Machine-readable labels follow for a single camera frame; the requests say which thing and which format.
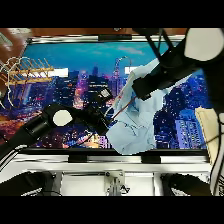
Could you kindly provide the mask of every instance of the blue sky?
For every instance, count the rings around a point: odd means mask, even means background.
[[[160,53],[166,49],[166,44],[161,43]],[[46,58],[55,68],[85,70],[88,74],[92,73],[94,66],[98,66],[100,75],[112,75],[115,59],[122,56],[128,56],[132,66],[146,65],[155,59],[147,42],[34,44],[27,46],[24,56],[32,59]],[[121,75],[124,75],[125,66],[129,66],[127,59],[120,62]]]

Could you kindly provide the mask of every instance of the white circular joint cover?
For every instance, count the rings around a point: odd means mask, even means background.
[[[218,56],[223,47],[224,35],[220,28],[190,28],[184,55],[198,61],[208,61]]]
[[[53,117],[53,122],[57,126],[65,126],[70,121],[72,121],[72,116],[67,110],[59,110]]]

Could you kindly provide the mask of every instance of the light blue cloth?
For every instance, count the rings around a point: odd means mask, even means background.
[[[136,68],[134,79],[144,77],[155,67],[155,61],[146,66]],[[190,76],[177,82],[175,86],[185,82]],[[114,107],[114,114],[123,108],[135,96],[132,89],[132,82],[125,88],[122,98]],[[153,118],[157,111],[163,107],[163,97],[168,94],[174,86],[156,90],[151,93],[151,98],[146,101],[136,98],[115,120],[118,122],[107,132],[107,137],[114,149],[122,155],[132,155],[138,152],[144,152],[156,147],[154,138]]]

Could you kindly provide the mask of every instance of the cityscape image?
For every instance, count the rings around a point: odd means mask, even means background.
[[[160,53],[167,50],[161,43]],[[156,57],[147,42],[58,43],[28,45],[24,56],[46,58],[54,68],[68,68],[66,78],[54,76],[51,82],[29,83],[11,87],[14,105],[11,110],[0,109],[0,133],[6,139],[51,103],[60,103],[83,109],[93,95],[108,87],[115,98],[126,83],[125,67],[146,65]],[[100,106],[104,113],[113,99]],[[7,97],[3,104],[10,108]],[[195,108],[211,108],[202,70],[191,75],[163,98],[163,108],[154,116],[154,134],[157,149],[195,149],[205,140]],[[107,118],[113,115],[111,110]],[[42,137],[32,147],[41,148],[113,148],[106,136],[94,134],[81,124],[58,127]]]

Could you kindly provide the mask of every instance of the beige cloth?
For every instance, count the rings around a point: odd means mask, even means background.
[[[213,109],[204,109],[199,107],[195,109],[195,115],[201,125],[206,142],[218,135],[218,118]],[[214,164],[218,154],[218,142],[217,138],[207,144],[211,165]]]

